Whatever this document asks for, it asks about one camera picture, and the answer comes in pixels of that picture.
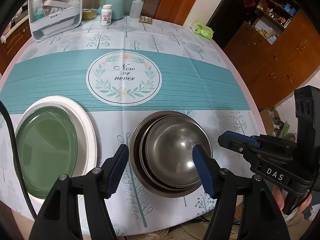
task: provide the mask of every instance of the green plate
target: green plate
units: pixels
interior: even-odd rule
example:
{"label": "green plate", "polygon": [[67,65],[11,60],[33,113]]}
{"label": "green plate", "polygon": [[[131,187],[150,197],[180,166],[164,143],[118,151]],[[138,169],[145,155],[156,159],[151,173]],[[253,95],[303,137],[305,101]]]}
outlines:
{"label": "green plate", "polygon": [[73,122],[63,109],[41,107],[21,124],[16,139],[27,190],[45,199],[57,178],[71,176],[75,169],[78,141]]}

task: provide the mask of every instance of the tablecloth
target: tablecloth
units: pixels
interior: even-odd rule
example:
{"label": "tablecloth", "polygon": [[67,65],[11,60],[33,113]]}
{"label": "tablecloth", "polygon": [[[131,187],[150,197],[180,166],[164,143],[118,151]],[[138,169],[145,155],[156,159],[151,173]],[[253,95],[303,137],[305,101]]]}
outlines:
{"label": "tablecloth", "polygon": [[[40,98],[62,95],[75,100],[93,123],[97,165],[113,156],[120,143],[128,143],[135,126],[147,115],[159,110],[180,111],[208,134],[213,157],[221,167],[251,177],[250,165],[242,155],[217,143],[226,130],[245,135],[260,132],[243,88],[221,54],[211,41],[180,25],[158,20],[148,25],[129,17],[110,26],[100,26],[97,19],[82,21],[75,29],[26,44],[14,67],[4,75],[0,100],[14,126]],[[0,160],[0,199],[31,219],[13,168],[3,119]],[[154,195],[137,181],[129,165],[117,192],[106,200],[119,236],[171,227],[215,206],[202,187],[181,198]],[[136,181],[136,190],[132,181]],[[32,202],[38,212],[40,204]],[[89,234],[83,199],[79,213],[82,231]]]}

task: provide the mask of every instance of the green tissue pack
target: green tissue pack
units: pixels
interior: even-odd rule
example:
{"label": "green tissue pack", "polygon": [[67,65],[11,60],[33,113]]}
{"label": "green tissue pack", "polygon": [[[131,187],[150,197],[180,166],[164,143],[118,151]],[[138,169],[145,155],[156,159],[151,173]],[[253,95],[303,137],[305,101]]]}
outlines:
{"label": "green tissue pack", "polygon": [[191,30],[195,33],[198,34],[202,37],[205,37],[209,40],[212,39],[213,36],[213,31],[210,27],[205,26],[204,24],[200,23],[200,22],[194,22],[191,25]]}

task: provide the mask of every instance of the metal bolt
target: metal bolt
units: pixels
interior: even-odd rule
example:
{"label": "metal bolt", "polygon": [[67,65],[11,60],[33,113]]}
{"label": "metal bolt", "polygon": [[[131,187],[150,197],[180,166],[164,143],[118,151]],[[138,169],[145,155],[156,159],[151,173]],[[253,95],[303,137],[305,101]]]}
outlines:
{"label": "metal bolt", "polygon": [[258,174],[253,176],[256,181],[262,181],[262,177]]}
{"label": "metal bolt", "polygon": [[222,175],[227,175],[227,174],[228,174],[228,172],[229,172],[229,170],[228,170],[228,169],[226,169],[226,168],[222,168],[222,169],[220,169],[220,173],[221,173]]}
{"label": "metal bolt", "polygon": [[101,168],[96,167],[96,168],[94,168],[94,169],[92,170],[92,173],[98,174],[98,173],[100,173],[100,171],[101,171]]}
{"label": "metal bolt", "polygon": [[64,181],[67,177],[68,177],[67,174],[61,174],[61,175],[59,176],[59,179],[62,180],[62,181]]}

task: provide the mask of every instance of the stacked metal bowls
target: stacked metal bowls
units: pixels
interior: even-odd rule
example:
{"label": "stacked metal bowls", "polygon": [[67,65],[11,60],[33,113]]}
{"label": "stacked metal bowls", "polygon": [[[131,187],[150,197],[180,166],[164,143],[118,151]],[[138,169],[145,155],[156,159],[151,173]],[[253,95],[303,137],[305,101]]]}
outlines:
{"label": "stacked metal bowls", "polygon": [[191,117],[176,111],[155,112],[133,131],[130,164],[149,191],[163,197],[182,197],[201,186],[192,160],[197,144],[212,157],[208,136]]}

